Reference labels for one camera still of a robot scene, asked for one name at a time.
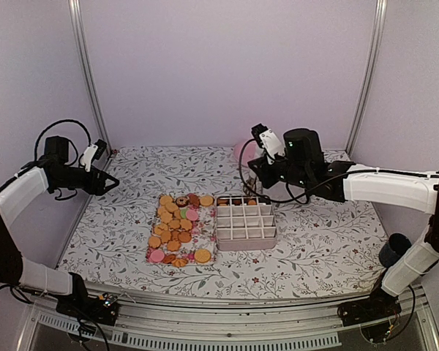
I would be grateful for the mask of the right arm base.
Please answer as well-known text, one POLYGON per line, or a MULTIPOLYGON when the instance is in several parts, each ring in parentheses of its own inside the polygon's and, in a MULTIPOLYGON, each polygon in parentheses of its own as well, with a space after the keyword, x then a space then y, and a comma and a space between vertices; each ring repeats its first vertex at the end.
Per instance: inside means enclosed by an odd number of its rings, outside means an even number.
POLYGON ((367 298, 341 303, 337 315, 344 326, 372 322, 385 317, 394 317, 402 311, 398 297, 376 289, 367 298))

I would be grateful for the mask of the floral cookie tray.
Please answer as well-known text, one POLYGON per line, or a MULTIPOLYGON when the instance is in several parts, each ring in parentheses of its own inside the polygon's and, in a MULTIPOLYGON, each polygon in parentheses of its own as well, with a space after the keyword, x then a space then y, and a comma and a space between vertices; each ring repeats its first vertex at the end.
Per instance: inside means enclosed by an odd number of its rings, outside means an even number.
POLYGON ((207 194, 161 194, 151 225, 151 235, 147 241, 146 261, 155 249, 161 249, 165 258, 155 265, 172 265, 175 259, 188 260, 187 265, 211 265, 217 256, 217 226, 216 207, 214 204, 204 207, 200 204, 200 197, 207 194), (198 212, 198 220, 182 219, 180 210, 175 204, 177 197, 188 196, 189 205, 183 207, 198 212), (197 263, 194 253, 198 249, 208 249, 211 259, 207 263, 197 263))

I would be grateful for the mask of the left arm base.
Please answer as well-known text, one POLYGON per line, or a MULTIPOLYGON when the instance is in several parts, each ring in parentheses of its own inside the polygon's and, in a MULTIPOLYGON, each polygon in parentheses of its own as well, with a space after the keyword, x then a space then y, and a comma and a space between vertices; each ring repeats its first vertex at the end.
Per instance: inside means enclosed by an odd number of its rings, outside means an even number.
POLYGON ((58 303, 56 311, 69 317, 94 321, 98 324, 114 326, 119 315, 117 302, 107 305, 99 298, 74 295, 55 295, 58 303))

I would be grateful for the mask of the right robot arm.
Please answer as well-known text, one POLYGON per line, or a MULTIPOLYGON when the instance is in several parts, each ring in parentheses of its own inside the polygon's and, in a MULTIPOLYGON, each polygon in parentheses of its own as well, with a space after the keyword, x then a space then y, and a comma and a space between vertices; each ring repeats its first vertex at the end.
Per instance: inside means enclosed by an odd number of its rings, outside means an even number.
POLYGON ((380 318, 406 287, 439 261, 439 171, 410 172, 368 167, 354 162, 327 162, 318 133, 301 128, 282 138, 262 124, 252 128, 252 141, 262 154, 248 168, 263 188, 278 182, 297 186, 302 197, 321 197, 338 203, 367 201, 411 208, 429 214, 429 224, 417 241, 380 277, 364 313, 380 318))

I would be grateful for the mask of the metal tongs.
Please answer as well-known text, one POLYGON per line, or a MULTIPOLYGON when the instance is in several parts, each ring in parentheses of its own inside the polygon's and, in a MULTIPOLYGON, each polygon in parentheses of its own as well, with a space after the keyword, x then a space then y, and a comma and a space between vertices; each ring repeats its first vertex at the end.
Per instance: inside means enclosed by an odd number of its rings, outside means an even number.
POLYGON ((260 191, 260 182, 257 176, 248 176, 243 185, 243 193, 248 197, 252 197, 260 194, 260 191))

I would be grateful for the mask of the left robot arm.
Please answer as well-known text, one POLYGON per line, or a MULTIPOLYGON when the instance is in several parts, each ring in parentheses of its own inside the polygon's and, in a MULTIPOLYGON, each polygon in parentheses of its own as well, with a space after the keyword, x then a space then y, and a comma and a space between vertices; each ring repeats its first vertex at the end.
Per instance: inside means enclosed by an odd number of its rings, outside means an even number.
POLYGON ((102 196, 119 185, 119 180, 93 165, 105 153, 103 140, 87 140, 83 153, 70 160, 74 143, 61 136, 48 137, 41 132, 38 142, 45 144, 42 154, 35 153, 31 162, 0 187, 0 284, 8 287, 66 296, 67 307, 78 317, 94 311, 91 297, 83 293, 85 284, 75 273, 63 273, 26 259, 10 234, 11 225, 40 195, 64 189, 74 195, 82 190, 102 196))

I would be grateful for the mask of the compartment tin box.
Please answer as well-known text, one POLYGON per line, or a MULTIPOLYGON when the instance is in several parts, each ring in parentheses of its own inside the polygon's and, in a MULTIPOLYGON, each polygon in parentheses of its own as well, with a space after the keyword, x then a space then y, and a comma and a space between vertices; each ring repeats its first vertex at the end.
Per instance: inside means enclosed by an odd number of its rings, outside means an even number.
POLYGON ((222 252, 275 247, 277 226, 273 206, 260 197, 222 196, 216 199, 217 248, 222 252), (218 199, 229 199, 218 204, 218 199))

